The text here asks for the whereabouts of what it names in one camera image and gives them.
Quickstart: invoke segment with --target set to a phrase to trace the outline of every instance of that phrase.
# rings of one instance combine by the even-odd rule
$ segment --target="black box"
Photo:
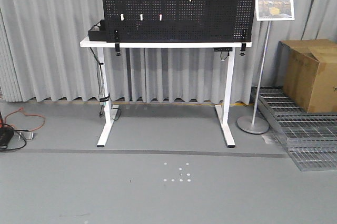
[[[90,41],[106,42],[105,20],[100,20],[88,32]]]

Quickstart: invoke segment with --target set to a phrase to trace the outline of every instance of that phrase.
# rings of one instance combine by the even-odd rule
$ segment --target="white table leg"
[[[215,106],[217,116],[219,118],[221,128],[225,137],[225,141],[229,148],[235,148],[235,141],[233,139],[231,130],[228,126],[228,114],[230,110],[234,60],[235,60],[235,48],[233,48],[233,51],[230,52],[230,56],[228,57],[226,89],[225,89],[225,97],[223,99],[223,105]]]
[[[102,75],[103,75],[103,84],[104,84],[104,97],[109,95],[109,91],[107,88],[107,79],[106,79],[106,72],[105,72],[105,61],[104,61],[104,53],[103,48],[97,48],[98,51],[98,60],[102,67]],[[104,103],[104,114],[105,114],[105,126],[101,133],[100,139],[98,140],[97,147],[105,147],[107,139],[109,137],[112,125],[114,124],[114,118],[118,112],[119,105],[113,105],[111,110],[111,101],[108,100]]]

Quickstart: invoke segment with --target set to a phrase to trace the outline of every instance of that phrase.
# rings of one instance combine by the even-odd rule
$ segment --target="framed picture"
[[[256,0],[258,21],[295,20],[294,0]]]

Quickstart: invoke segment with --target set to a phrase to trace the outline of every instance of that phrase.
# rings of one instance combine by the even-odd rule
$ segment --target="metal pole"
[[[256,97],[255,97],[255,104],[254,104],[254,113],[253,113],[252,125],[255,124],[256,111],[257,111],[257,102],[259,101],[259,94],[260,94],[260,88],[261,88],[261,80],[262,80],[263,68],[264,68],[264,63],[265,63],[265,56],[267,54],[267,49],[268,49],[268,41],[269,41],[269,34],[270,34],[270,27],[271,26],[272,26],[272,21],[269,21],[268,22],[268,28],[267,28],[267,34],[266,34],[266,37],[265,37],[265,43],[264,43],[264,51],[263,51],[262,62],[261,62],[259,84],[257,85],[257,89],[256,89]]]

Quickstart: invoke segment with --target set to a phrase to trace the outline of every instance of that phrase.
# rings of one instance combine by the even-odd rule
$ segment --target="white desk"
[[[115,43],[90,41],[88,37],[85,37],[80,42],[80,46],[85,48],[97,48],[98,60],[103,64],[102,75],[105,89],[104,96],[107,97],[109,95],[109,92],[106,80],[103,48],[114,48]],[[233,48],[233,51],[230,52],[230,56],[228,57],[226,89],[225,97],[223,98],[223,105],[215,106],[217,116],[219,118],[220,125],[225,137],[225,141],[229,148],[235,148],[235,141],[228,126],[228,113],[230,108],[230,98],[232,91],[235,49],[241,48],[241,46],[242,43],[120,43],[120,48]],[[252,43],[246,43],[246,46],[252,47]],[[111,111],[110,100],[105,103],[105,126],[97,143],[98,147],[105,147],[106,141],[113,126],[114,120],[112,118],[116,116],[118,105],[113,105],[112,108],[113,110]]]

